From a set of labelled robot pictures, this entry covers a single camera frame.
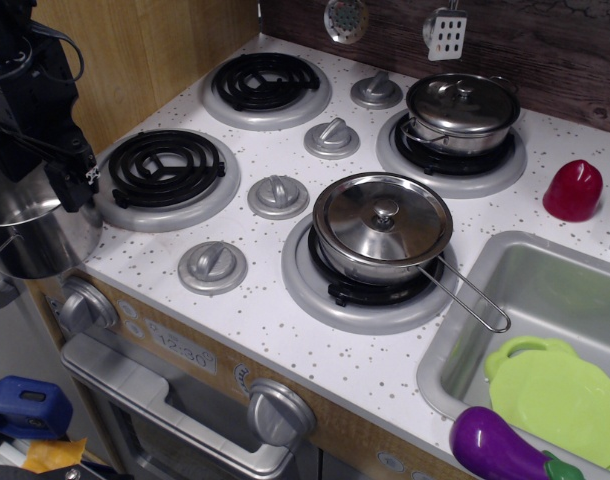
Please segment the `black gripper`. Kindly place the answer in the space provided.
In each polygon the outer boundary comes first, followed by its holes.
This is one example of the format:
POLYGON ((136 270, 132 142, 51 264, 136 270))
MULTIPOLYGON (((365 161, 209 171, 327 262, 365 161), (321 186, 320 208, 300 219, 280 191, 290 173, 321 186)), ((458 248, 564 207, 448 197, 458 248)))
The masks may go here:
POLYGON ((48 182, 67 212, 78 212, 98 193, 95 155, 72 120, 45 122, 37 132, 16 133, 16 138, 47 163, 48 182))

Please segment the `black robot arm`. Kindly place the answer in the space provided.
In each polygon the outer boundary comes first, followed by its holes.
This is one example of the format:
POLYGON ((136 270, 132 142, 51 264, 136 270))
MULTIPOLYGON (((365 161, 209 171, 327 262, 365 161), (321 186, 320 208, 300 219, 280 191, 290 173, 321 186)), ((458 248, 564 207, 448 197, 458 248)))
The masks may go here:
POLYGON ((33 20, 34 1, 0 1, 0 171, 18 183, 38 166, 68 212, 98 192, 92 147, 73 119, 77 81, 67 35, 33 20))

